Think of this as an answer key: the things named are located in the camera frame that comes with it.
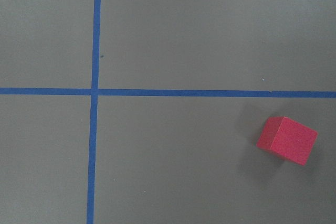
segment blue painter's tape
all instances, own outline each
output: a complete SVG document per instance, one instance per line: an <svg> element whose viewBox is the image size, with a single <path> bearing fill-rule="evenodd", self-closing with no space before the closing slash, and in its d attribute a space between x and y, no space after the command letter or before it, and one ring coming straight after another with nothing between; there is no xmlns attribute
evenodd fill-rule
<svg viewBox="0 0 336 224"><path fill-rule="evenodd" d="M94 222L95 203L95 173L96 173L96 142L98 114L98 83L99 83L99 37L100 37L100 2L94 0L93 9L93 43L92 43L92 79L91 79L91 109L90 109L90 139L88 165L88 196L87 224Z"/></svg>
<svg viewBox="0 0 336 224"><path fill-rule="evenodd" d="M332 91L259 91L259 90L174 90L174 89L99 89L99 95L144 97L269 97L336 98Z"/></svg>
<svg viewBox="0 0 336 224"><path fill-rule="evenodd" d="M0 94L91 95L91 89L0 88Z"/></svg>

